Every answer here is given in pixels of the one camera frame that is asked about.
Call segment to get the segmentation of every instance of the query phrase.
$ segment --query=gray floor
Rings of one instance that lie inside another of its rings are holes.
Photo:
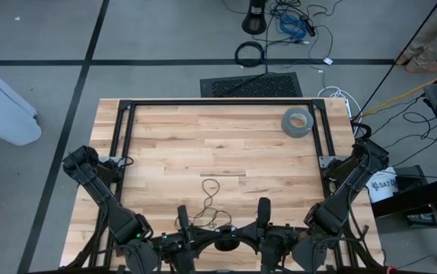
[[[334,0],[303,1],[303,8],[311,3],[331,7]],[[332,59],[394,59],[435,3],[345,0],[333,16],[318,16],[315,23],[327,25],[334,35]],[[83,60],[101,4],[101,0],[0,0],[0,60]],[[228,4],[244,10],[247,1]],[[171,0],[110,0],[94,59],[231,59],[238,44],[250,39],[240,28],[242,19],[243,15],[225,9],[221,0],[183,0],[179,4]],[[276,30],[270,30],[269,39],[280,37]],[[313,58],[323,58],[328,50],[330,38],[325,29],[318,39],[311,51]],[[270,58],[307,58],[308,50],[309,46],[303,45],[274,46]],[[319,68],[325,71],[326,85],[348,91],[363,104],[390,66],[334,64]],[[15,147],[0,140],[0,273],[17,272],[80,69],[0,66],[0,77],[36,107],[43,129],[41,139],[28,146]],[[272,65],[270,71],[296,72],[306,97],[316,96],[322,88],[322,74],[306,65]],[[100,98],[199,97],[202,78],[262,72],[263,67],[237,65],[91,66],[65,150],[88,143]],[[394,68],[369,106],[436,76],[409,75]],[[377,128],[401,109],[365,121]],[[423,103],[413,110],[433,116]],[[401,136],[425,130],[425,125],[395,119],[373,139],[388,145]],[[429,140],[405,140],[390,149],[391,162],[401,161],[427,144]],[[437,144],[404,165],[414,164],[420,164],[427,175],[437,176]],[[75,183],[60,171],[31,271],[59,265],[75,191]],[[378,219],[378,230],[388,264],[400,266],[434,255],[407,269],[437,272],[437,230],[410,229],[400,216]]]

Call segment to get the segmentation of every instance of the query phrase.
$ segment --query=black metal frame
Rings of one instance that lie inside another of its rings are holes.
[[[333,140],[332,140],[332,135],[330,132],[330,125],[328,122],[327,110],[325,107],[324,99],[121,100],[119,102],[118,113],[117,113],[117,117],[116,117],[115,127],[113,130],[113,137],[112,137],[112,143],[110,146],[109,156],[111,156],[111,157],[116,156],[117,146],[118,146],[119,140],[120,140],[120,130],[121,130],[122,122],[123,122],[124,111],[129,110],[129,117],[127,119],[127,124],[126,124],[126,131],[124,133],[123,151],[121,154],[121,157],[124,158],[124,161],[126,163],[126,160],[127,160],[126,157],[128,156],[128,153],[129,153],[130,139],[131,139],[131,135],[132,135],[132,126],[134,124],[134,116],[136,113],[137,106],[167,106],[167,105],[168,106],[169,105],[178,105],[178,106],[180,106],[180,105],[304,105],[304,106],[307,106],[308,111],[310,112],[310,114],[314,118],[314,126],[312,129],[312,134],[314,137],[314,143],[315,143],[317,156],[321,157],[321,156],[326,156],[326,155],[324,155],[321,140],[320,140],[320,133],[318,131],[317,119],[316,119],[316,114],[315,114],[315,107],[316,107],[317,109],[319,109],[320,114],[321,114],[322,126],[324,128],[328,156],[335,156],[335,149],[333,146]],[[319,171],[321,172],[322,167],[321,167],[320,162],[318,162],[318,167],[319,167]],[[123,170],[123,178],[124,177],[125,177],[125,168]],[[326,198],[329,197],[331,195],[329,183],[324,181],[323,178],[322,178],[322,188],[324,191],[324,196]],[[120,201],[120,199],[122,197],[122,190],[123,190],[123,179],[116,183],[115,197],[118,201]],[[96,224],[98,224],[100,222],[101,218],[103,218],[103,213],[99,210]],[[100,246],[100,239],[97,240],[96,245]],[[113,245],[113,239],[111,238],[110,235],[108,235],[106,248],[108,249],[112,245]],[[358,266],[357,256],[356,256],[356,252],[354,250],[354,247],[351,246],[351,244],[348,244],[347,247],[348,247],[348,251],[349,251],[348,252],[349,253],[349,261],[351,263],[351,266],[357,267]],[[336,266],[339,269],[340,267],[344,266],[339,244],[337,244],[334,247],[333,252],[334,252],[334,256],[335,256]],[[111,257],[112,257],[111,251],[108,251],[104,254],[104,265],[102,266],[103,268],[110,269]],[[99,266],[96,266],[96,263],[97,263],[97,254],[92,253],[90,255],[88,267],[100,268]],[[200,271],[200,272],[201,273],[215,273],[213,271],[210,271],[210,272]],[[258,273],[258,272],[259,271],[247,272],[247,273]]]
[[[420,166],[417,165],[415,168],[421,176],[416,179],[422,182],[422,186],[373,203],[372,211],[376,218],[397,212],[408,215],[432,213],[437,224],[437,181],[428,183]]]

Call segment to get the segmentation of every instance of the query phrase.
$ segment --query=white cable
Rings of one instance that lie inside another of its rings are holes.
[[[317,97],[321,97],[321,94],[324,91],[328,90],[328,89],[336,89],[336,91],[334,93],[332,93],[329,97],[335,97],[335,98],[341,97],[344,100],[351,100],[352,102],[354,102],[354,104],[356,105],[356,107],[359,110],[359,112],[361,111],[361,106],[359,106],[359,104],[357,103],[356,99],[354,99],[354,97],[352,97],[347,91],[343,91],[340,88],[335,87],[335,86],[326,87],[326,88],[323,88],[321,91],[318,91]],[[359,127],[357,127],[354,130],[354,136],[357,135],[357,131],[358,130],[359,130]]]

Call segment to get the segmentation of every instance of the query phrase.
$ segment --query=white trash can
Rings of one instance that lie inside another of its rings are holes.
[[[36,110],[0,79],[0,139],[26,145],[41,137]]]

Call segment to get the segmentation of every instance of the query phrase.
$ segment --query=black floor stripe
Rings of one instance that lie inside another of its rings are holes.
[[[88,71],[90,69],[88,61],[93,58],[98,37],[100,36],[100,31],[104,23],[105,14],[107,13],[108,5],[109,0],[103,0],[97,22],[95,23],[94,32],[91,35],[90,44],[88,45],[87,54],[85,56],[85,64],[81,67],[80,75],[78,76],[78,81],[73,91],[72,101],[69,104],[69,109],[66,114],[65,122],[63,123],[61,135],[59,136],[58,145],[56,146],[53,161],[51,162],[51,167],[49,168],[48,177],[46,179],[46,183],[44,184],[43,194],[37,207],[36,216],[34,217],[33,224],[30,229],[29,238],[27,239],[24,252],[22,253],[21,262],[19,263],[18,267],[18,273],[29,272],[34,252],[36,251],[37,242],[43,229],[44,219],[46,218],[49,202],[51,200],[51,196],[53,195],[59,167],[61,167],[61,161],[65,154],[69,134],[72,130],[73,122],[75,120],[76,110],[78,109],[81,94],[83,93],[83,87],[85,86],[85,81],[87,80]]]
[[[332,65],[393,65],[394,59],[332,59]],[[0,66],[174,66],[174,65],[237,65],[234,59],[94,59],[94,60],[0,60]],[[325,65],[322,59],[268,59],[269,65]]]

